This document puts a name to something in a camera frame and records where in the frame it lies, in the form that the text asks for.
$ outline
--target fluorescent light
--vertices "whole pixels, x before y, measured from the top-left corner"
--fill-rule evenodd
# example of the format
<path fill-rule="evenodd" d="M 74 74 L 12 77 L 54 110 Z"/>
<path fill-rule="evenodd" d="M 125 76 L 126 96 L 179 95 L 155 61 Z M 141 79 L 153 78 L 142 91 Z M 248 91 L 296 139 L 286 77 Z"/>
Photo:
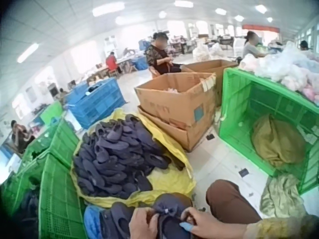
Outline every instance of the fluorescent light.
<path fill-rule="evenodd" d="M 265 14 L 265 12 L 267 12 L 267 8 L 264 5 L 258 5 L 256 6 L 256 10 L 258 12 L 261 12 L 262 14 Z"/>
<path fill-rule="evenodd" d="M 244 20 L 244 17 L 241 16 L 241 15 L 237 15 L 237 16 L 235 16 L 235 20 L 236 20 L 236 21 L 243 21 L 243 20 Z"/>
<path fill-rule="evenodd" d="M 219 15 L 226 15 L 227 11 L 221 8 L 215 10 L 215 12 Z"/>
<path fill-rule="evenodd" d="M 139 21 L 143 21 L 144 19 L 140 16 L 134 16 L 134 17 L 122 17 L 122 16 L 118 16 L 115 19 L 115 23 L 117 25 L 125 25 L 125 24 L 130 24 L 130 23 L 136 23 Z"/>
<path fill-rule="evenodd" d="M 161 11 L 161 12 L 159 13 L 159 17 L 160 17 L 160 18 L 165 18 L 166 15 L 167 15 L 167 13 L 166 13 L 165 11 Z"/>
<path fill-rule="evenodd" d="M 180 7 L 194 7 L 194 4 L 191 1 L 175 1 L 175 6 L 180 6 Z"/>
<path fill-rule="evenodd" d="M 23 61 L 26 60 L 33 52 L 35 52 L 39 47 L 39 44 L 32 44 L 28 49 L 25 50 L 19 57 L 17 62 L 22 63 Z"/>
<path fill-rule="evenodd" d="M 116 11 L 121 11 L 125 8 L 124 2 L 113 2 L 113 3 L 108 3 L 104 4 L 102 6 L 98 6 L 92 10 L 93 16 L 101 16 L 104 14 L 108 14 L 111 12 L 116 12 Z"/>

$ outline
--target white tiled floor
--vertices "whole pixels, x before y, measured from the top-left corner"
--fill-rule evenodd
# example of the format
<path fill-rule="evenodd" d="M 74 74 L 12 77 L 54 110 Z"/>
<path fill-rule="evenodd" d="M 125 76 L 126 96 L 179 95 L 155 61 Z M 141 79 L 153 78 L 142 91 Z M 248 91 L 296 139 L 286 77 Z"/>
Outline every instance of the white tiled floor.
<path fill-rule="evenodd" d="M 174 62 L 184 64 L 192 63 L 192 55 L 177 57 Z M 118 84 L 125 100 L 128 102 L 123 106 L 125 112 L 137 112 L 139 100 L 135 94 L 134 87 L 149 81 L 151 78 L 151 73 L 148 70 L 138 71 L 120 77 Z M 213 127 L 207 131 L 206 135 L 209 133 L 212 133 L 215 138 L 207 140 L 204 136 L 195 150 L 187 154 L 197 181 L 194 190 L 195 206 L 197 208 L 206 207 L 208 209 L 205 201 L 207 188 L 217 179 L 227 179 L 237 184 L 241 194 L 260 213 L 261 217 L 265 217 L 259 210 L 259 204 L 268 175 L 224 143 L 218 137 Z M 238 172 L 244 168 L 248 170 L 249 174 L 242 178 Z M 304 194 L 303 198 L 308 213 L 319 216 L 318 188 Z"/>

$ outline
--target cardboard box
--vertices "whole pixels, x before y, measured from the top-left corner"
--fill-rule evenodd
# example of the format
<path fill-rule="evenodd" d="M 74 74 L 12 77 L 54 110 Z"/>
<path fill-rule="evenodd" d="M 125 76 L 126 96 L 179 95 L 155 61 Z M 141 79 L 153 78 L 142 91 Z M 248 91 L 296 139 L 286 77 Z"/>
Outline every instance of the cardboard box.
<path fill-rule="evenodd" d="M 182 72 L 216 73 L 216 106 L 221 106 L 224 69 L 236 66 L 238 66 L 236 62 L 226 60 L 212 60 L 183 65 Z"/>
<path fill-rule="evenodd" d="M 204 116 L 200 121 L 196 122 L 193 126 L 189 126 L 186 129 L 180 129 L 170 125 L 167 122 L 160 120 L 159 118 L 152 116 L 138 106 L 139 113 L 147 117 L 161 130 L 175 139 L 186 151 L 191 152 L 208 128 L 212 124 L 212 118 Z"/>
<path fill-rule="evenodd" d="M 215 76 L 207 73 L 164 74 L 135 88 L 143 110 L 186 129 L 215 109 Z M 168 89 L 177 89 L 178 93 Z"/>

